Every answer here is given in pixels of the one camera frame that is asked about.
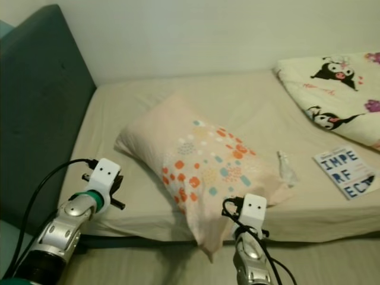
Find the pink pillow with coloured dots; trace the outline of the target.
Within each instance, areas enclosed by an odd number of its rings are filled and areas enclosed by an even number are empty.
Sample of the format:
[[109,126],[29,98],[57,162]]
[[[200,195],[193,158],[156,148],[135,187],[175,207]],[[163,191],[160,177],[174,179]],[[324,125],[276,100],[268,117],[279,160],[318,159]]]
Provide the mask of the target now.
[[293,195],[260,152],[179,94],[125,125],[115,147],[157,175],[209,258],[232,236],[232,221],[221,214],[224,199],[255,194],[274,206]]

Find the white wrapper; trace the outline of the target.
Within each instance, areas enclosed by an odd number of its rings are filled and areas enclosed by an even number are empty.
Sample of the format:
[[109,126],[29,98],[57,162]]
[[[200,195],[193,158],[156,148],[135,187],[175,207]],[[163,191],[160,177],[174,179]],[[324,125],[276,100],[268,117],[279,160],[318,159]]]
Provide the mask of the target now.
[[278,150],[277,157],[279,160],[280,177],[283,181],[287,182],[288,187],[294,187],[299,182],[299,178],[290,165],[288,156],[282,150]]

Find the cream cartoon print quilt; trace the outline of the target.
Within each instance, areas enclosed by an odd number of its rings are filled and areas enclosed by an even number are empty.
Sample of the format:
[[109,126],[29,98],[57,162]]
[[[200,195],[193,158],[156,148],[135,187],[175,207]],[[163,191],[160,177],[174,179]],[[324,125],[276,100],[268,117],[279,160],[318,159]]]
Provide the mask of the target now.
[[315,125],[380,152],[380,51],[284,59],[275,74]]

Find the white book with blue letters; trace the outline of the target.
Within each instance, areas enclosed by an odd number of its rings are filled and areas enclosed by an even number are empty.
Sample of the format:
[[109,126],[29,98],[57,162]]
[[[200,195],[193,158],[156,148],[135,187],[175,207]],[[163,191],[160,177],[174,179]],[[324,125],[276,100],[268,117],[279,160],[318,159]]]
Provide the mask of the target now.
[[380,190],[380,171],[359,157],[350,146],[337,147],[313,157],[347,200]]

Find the dark green upholstered headboard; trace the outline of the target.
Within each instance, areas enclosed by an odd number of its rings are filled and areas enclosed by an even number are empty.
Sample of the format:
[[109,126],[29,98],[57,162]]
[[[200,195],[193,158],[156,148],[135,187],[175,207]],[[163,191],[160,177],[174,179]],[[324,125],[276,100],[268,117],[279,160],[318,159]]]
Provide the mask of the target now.
[[97,90],[59,5],[1,41],[1,219],[35,235],[57,207],[65,172]]

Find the bed with beige sheet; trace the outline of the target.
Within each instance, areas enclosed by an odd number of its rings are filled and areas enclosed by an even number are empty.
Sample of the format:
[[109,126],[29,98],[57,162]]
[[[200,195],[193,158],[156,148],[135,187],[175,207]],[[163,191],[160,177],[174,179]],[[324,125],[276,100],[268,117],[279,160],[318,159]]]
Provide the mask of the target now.
[[324,174],[316,154],[346,146],[348,140],[313,125],[271,71],[190,78],[133,80],[97,88],[88,106],[72,157],[108,158],[125,177],[111,207],[93,220],[93,236],[169,241],[192,240],[185,218],[160,177],[143,163],[117,152],[119,131],[171,95],[240,136],[274,170],[284,152],[299,178],[293,196],[266,212],[264,228],[280,242],[326,242],[380,232],[380,190],[353,200]]

